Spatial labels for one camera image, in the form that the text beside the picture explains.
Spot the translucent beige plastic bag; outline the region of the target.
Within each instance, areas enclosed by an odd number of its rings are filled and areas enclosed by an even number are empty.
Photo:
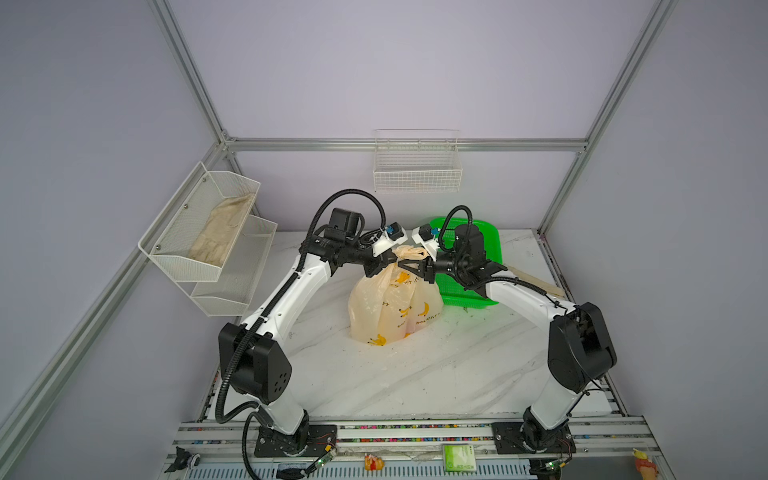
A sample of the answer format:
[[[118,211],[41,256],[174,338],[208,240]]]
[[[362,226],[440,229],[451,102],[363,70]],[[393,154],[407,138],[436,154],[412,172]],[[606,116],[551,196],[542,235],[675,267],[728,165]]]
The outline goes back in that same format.
[[[437,285],[393,263],[354,286],[348,301],[350,335],[384,346],[426,328],[443,308]]]

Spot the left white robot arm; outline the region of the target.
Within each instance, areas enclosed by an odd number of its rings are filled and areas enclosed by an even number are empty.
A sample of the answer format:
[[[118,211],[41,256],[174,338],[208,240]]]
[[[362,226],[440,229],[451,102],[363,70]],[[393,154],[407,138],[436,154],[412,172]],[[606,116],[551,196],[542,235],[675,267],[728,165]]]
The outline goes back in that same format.
[[[395,263],[394,247],[407,234],[398,223],[367,233],[362,216],[334,209],[324,227],[311,227],[289,273],[267,300],[238,326],[219,333],[221,385],[214,416],[219,424],[243,411],[261,425],[295,434],[306,412],[290,392],[293,368],[284,351],[298,317],[333,274],[347,264],[360,265],[368,277]]]

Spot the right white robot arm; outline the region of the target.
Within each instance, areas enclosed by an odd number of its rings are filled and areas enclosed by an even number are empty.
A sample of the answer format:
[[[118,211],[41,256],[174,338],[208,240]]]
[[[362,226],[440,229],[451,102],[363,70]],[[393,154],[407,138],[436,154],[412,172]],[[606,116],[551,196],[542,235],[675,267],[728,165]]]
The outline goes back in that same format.
[[[520,447],[531,452],[557,444],[588,387],[617,363],[600,308],[589,302],[577,305],[559,300],[513,275],[487,256],[482,232],[472,223],[454,229],[449,247],[443,231],[430,225],[414,229],[412,238],[427,254],[421,260],[401,260],[399,267],[429,283],[447,275],[464,290],[504,305],[546,331],[549,377],[524,411],[518,437]]]

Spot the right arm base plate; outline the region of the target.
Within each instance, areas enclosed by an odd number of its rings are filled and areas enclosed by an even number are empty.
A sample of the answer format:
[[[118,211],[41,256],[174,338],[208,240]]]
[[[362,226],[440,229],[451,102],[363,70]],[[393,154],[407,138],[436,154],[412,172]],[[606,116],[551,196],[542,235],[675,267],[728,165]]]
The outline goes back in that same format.
[[[552,430],[535,421],[494,422],[492,437],[499,454],[572,454],[575,442],[565,422]]]

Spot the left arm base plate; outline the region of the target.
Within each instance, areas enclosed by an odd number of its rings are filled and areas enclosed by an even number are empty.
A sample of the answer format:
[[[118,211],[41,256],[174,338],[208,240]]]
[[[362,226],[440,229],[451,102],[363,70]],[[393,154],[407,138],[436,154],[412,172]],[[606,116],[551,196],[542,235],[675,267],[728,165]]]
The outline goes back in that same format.
[[[260,427],[253,454],[256,458],[320,457],[336,444],[337,436],[338,427],[334,424],[309,423],[292,435]]]

